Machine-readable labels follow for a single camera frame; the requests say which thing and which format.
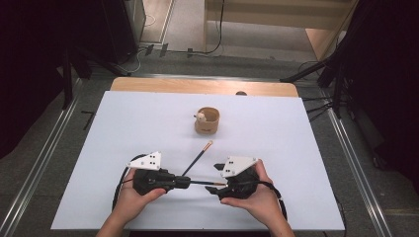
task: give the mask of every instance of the gray floor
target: gray floor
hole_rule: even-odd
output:
[[[169,36],[169,33],[166,36],[167,40],[174,38],[175,36]],[[159,52],[154,51],[148,56],[140,55],[140,70],[133,75],[196,75],[235,77],[235,79],[245,77],[247,80],[276,81],[296,74],[302,62],[311,60],[310,56],[306,57],[306,53],[300,53],[307,51],[308,41],[301,39],[299,35],[297,38],[298,40],[293,40],[293,35],[290,34],[289,38],[285,39],[285,41],[293,43],[288,46],[284,43],[282,47],[290,54],[294,50],[295,54],[283,59],[276,56],[251,58],[245,53],[234,56],[193,56],[191,58],[185,54],[167,53],[165,57],[159,57]],[[133,58],[124,67],[135,68],[135,59]],[[101,67],[92,64],[92,68],[94,74],[90,80],[82,81],[77,105],[16,227],[14,236],[94,236],[96,233],[96,231],[51,231],[49,229],[60,197],[65,190],[88,133],[88,129],[84,130],[83,128],[89,115],[81,112],[96,111],[104,91],[109,90],[115,78]],[[317,98],[321,96],[320,90],[315,86],[316,77],[317,74],[313,73],[313,75],[307,76],[307,79],[295,83],[301,97]],[[51,102],[19,146],[0,160],[0,217],[2,220],[6,217],[12,201],[31,172],[42,152],[44,143],[61,114],[62,99],[63,97],[60,95]],[[322,104],[322,101],[305,103],[308,109]],[[342,109],[342,116],[342,123],[345,124],[346,131],[393,236],[419,236],[417,227],[419,226],[419,199],[410,182],[395,171],[384,172],[375,168],[372,154],[356,123],[349,119],[345,109]],[[347,236],[377,236],[369,211],[348,165],[330,117],[328,114],[324,114],[313,121],[311,125],[332,189],[337,199],[342,203],[347,223]],[[325,236],[321,232],[297,232],[296,235]],[[327,232],[327,236],[344,236],[344,233],[342,231]]]

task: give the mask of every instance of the white plastic part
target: white plastic part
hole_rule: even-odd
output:
[[[256,164],[258,158],[247,156],[228,156],[224,169],[221,172],[223,178],[234,177],[247,168]]]
[[[130,168],[142,169],[142,170],[159,170],[161,162],[160,151],[153,152],[134,161],[127,163],[126,165]]]

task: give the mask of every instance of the floor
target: floor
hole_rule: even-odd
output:
[[[191,47],[195,50],[195,48],[203,47],[201,22],[193,21],[190,25],[186,24],[191,22],[187,21],[188,14],[194,16],[201,14],[197,10],[200,4],[202,1],[174,1],[173,12],[170,15],[163,41],[169,43],[169,49],[187,50]],[[216,23],[209,23],[209,28],[210,25],[213,26],[214,34],[209,42],[215,45]],[[280,78],[295,75],[301,69],[308,67],[311,64],[309,61],[315,60],[308,38],[301,29],[277,29],[278,32],[283,32],[283,37],[278,38],[271,29],[263,32],[263,29],[248,26],[249,29],[246,31],[249,32],[243,33],[240,29],[243,30],[244,27],[223,24],[222,47],[213,57],[194,55],[188,58],[187,55],[179,53],[167,53],[165,56],[160,56],[158,50],[145,56],[142,52],[138,56],[141,62],[140,68],[132,72],[132,75],[215,76],[228,80],[278,81]],[[253,38],[255,32],[258,32],[258,36],[264,36],[264,41]],[[90,80],[76,80],[75,78],[76,94],[73,107],[62,111],[63,97],[58,96],[33,125],[19,146],[0,160],[1,236],[5,235],[4,233],[9,233],[5,236],[11,236],[10,233],[14,233],[14,236],[95,235],[96,231],[50,230],[60,198],[88,133],[89,126],[87,125],[87,129],[85,127],[89,114],[83,112],[97,110],[103,93],[109,90],[115,78],[95,63],[92,62],[91,66],[94,74]],[[130,70],[137,66],[135,58],[122,65]],[[322,93],[333,93],[332,88],[324,92],[317,88],[315,83],[317,77],[316,73],[312,73],[295,83],[302,98],[319,98],[323,96]],[[324,101],[313,100],[304,104],[309,110],[322,106]],[[58,120],[61,120],[65,127],[55,127]],[[382,171],[374,166],[372,154],[362,133],[344,108],[339,122],[344,125],[354,151],[352,156],[356,156],[356,161],[362,168],[362,174],[354,172],[353,160],[348,158],[348,152],[342,148],[342,140],[337,135],[332,113],[327,112],[321,115],[311,125],[332,190],[342,207],[342,213],[345,214],[347,232],[308,231],[296,232],[296,236],[419,236],[417,227],[419,226],[419,198],[414,193],[410,182],[395,171]],[[56,131],[53,133],[56,135],[54,141],[51,141],[52,131]],[[53,149],[43,149],[46,142],[52,144]],[[31,175],[33,167],[38,168],[38,173],[40,173],[37,179]],[[360,184],[357,178],[360,175],[365,176],[367,180],[365,184]],[[35,186],[22,194],[22,187],[29,183]],[[365,196],[365,189],[370,189],[373,195]],[[369,205],[371,198],[373,203],[377,204],[376,206]],[[18,209],[21,215],[14,216],[12,219],[18,221],[9,225],[6,217],[9,211],[13,210],[11,207]],[[377,210],[377,207],[382,211],[384,220],[384,223],[378,225],[372,217],[372,211]],[[9,232],[5,230],[7,226],[10,228]]]

